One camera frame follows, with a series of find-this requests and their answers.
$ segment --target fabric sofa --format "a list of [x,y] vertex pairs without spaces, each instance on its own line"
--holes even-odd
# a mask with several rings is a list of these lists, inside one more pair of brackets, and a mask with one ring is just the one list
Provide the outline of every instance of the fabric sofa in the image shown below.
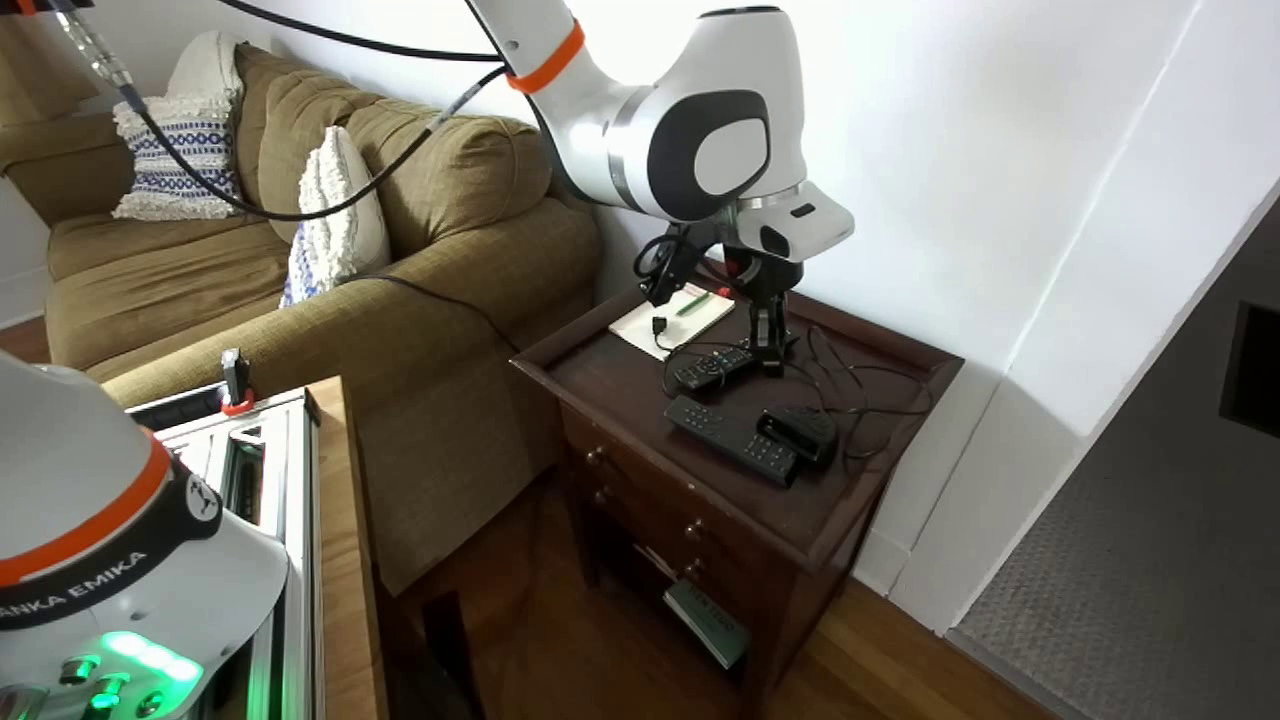
[[[303,154],[345,122],[368,168],[432,118],[322,67],[238,47],[242,186],[296,208]],[[512,342],[592,305],[592,208],[554,183],[546,135],[458,114],[378,193],[392,237],[380,275],[279,307],[292,223],[114,220],[131,154],[109,114],[0,131],[0,172],[52,227],[49,347],[119,402],[213,385],[242,347],[256,395],[322,376],[348,390],[378,566],[406,592],[554,463],[554,407]]]

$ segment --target wooden cabinet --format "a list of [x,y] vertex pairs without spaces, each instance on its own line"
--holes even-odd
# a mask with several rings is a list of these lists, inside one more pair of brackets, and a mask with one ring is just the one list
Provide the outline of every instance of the wooden cabinet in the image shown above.
[[[666,418],[666,363],[609,331],[635,305],[631,290],[601,305],[515,355],[515,367],[559,402],[559,481],[586,572],[630,576],[652,594],[693,579],[735,616],[747,651],[730,680],[739,685],[744,715],[757,715],[850,576],[896,459],[959,360],[792,295],[790,367],[714,401],[744,418],[811,412],[837,426],[833,463],[776,486]],[[734,342],[744,323],[735,307],[680,353]]]

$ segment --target cable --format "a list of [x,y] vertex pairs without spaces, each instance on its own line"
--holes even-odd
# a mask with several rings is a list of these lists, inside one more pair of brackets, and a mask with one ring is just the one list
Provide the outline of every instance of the cable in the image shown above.
[[494,53],[441,53],[441,47],[383,43],[383,41],[368,41],[368,37],[348,37],[348,31],[335,31],[335,29],[303,23],[303,20],[292,20],[292,15],[276,15],[276,12],[264,12],[256,2],[242,2],[242,0],[225,0],[225,2],[238,7],[238,12],[261,15],[267,23],[284,23],[284,29],[296,29],[296,31],[311,31],[311,37],[323,37],[323,41],[335,41],[335,43],[354,43],[354,47],[368,47],[368,53],[383,53],[383,54],[447,59],[447,62],[504,62],[504,54],[494,54]]
[[481,317],[481,319],[487,323],[487,331],[494,331],[507,353],[522,353],[522,342],[515,342],[481,305],[467,305],[467,298],[462,298],[462,295],[447,295],[447,290],[411,283],[411,280],[406,280],[406,275],[356,275],[356,280],[383,280],[383,283],[408,288],[408,290],[417,290],[417,295],[432,295],[432,298],[441,298],[441,305],[464,307],[464,313]]
[[486,73],[464,94],[458,94],[389,168],[380,168],[360,193],[354,193],[348,200],[341,202],[327,202],[322,211],[272,211],[272,208],[256,208],[256,202],[245,202],[242,194],[230,194],[225,186],[215,186],[210,176],[201,176],[176,149],[172,138],[165,135],[165,126],[156,122],[156,114],[147,111],[146,94],[131,89],[131,82],[119,82],[119,94],[125,104],[147,122],[147,131],[156,135],[156,144],[176,158],[176,168],[183,168],[206,193],[213,193],[215,200],[248,211],[248,215],[261,215],[261,220],[322,220],[322,215],[331,215],[331,211],[345,211],[354,202],[360,202],[368,193],[378,193],[400,162],[408,162],[408,154],[417,149],[426,149],[426,138],[437,135],[441,122],[447,122],[481,89],[487,89],[498,77],[504,77],[504,67],[494,67]]

